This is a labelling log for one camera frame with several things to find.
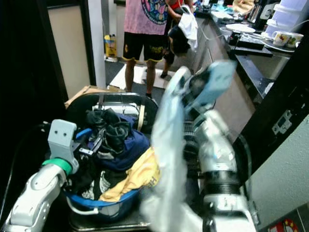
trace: person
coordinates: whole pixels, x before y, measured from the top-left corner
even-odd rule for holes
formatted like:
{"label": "person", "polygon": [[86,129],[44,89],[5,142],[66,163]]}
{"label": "person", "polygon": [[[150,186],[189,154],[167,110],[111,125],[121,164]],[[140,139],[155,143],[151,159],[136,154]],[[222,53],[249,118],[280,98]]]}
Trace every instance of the person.
{"label": "person", "polygon": [[162,57],[165,28],[170,0],[126,0],[124,54],[126,60],[126,90],[132,91],[134,66],[144,47],[147,63],[147,90],[151,96],[155,82],[155,65]]}
{"label": "person", "polygon": [[[172,26],[172,28],[177,25],[182,17],[184,8],[181,9],[181,5],[183,3],[183,0],[177,0],[176,3],[171,4],[168,6],[168,18],[167,18],[167,24],[165,28],[165,35],[169,33],[169,30]],[[192,0],[185,0],[185,4],[187,4],[190,8],[190,11],[193,13],[194,8],[193,8],[193,2]],[[182,49],[182,55],[178,54],[177,56],[185,56],[186,51],[185,48]],[[161,78],[165,78],[168,75],[168,71],[170,67],[172,66],[174,59],[175,59],[175,54],[173,52],[169,51],[169,43],[167,43],[167,49],[165,49],[165,54],[164,54],[164,69],[162,71],[162,74],[160,75]]]}

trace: white mug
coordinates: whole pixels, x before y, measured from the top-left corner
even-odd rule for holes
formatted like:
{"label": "white mug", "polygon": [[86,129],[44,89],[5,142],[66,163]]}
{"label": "white mug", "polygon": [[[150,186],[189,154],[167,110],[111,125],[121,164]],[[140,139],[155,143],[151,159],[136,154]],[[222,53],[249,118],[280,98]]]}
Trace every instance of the white mug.
{"label": "white mug", "polygon": [[304,35],[298,33],[290,33],[290,35],[291,38],[286,43],[286,46],[289,48],[295,48],[296,43],[300,42],[301,39],[304,37]]}
{"label": "white mug", "polygon": [[283,47],[291,38],[291,34],[286,31],[275,31],[272,33],[272,37],[274,38],[274,45]]}

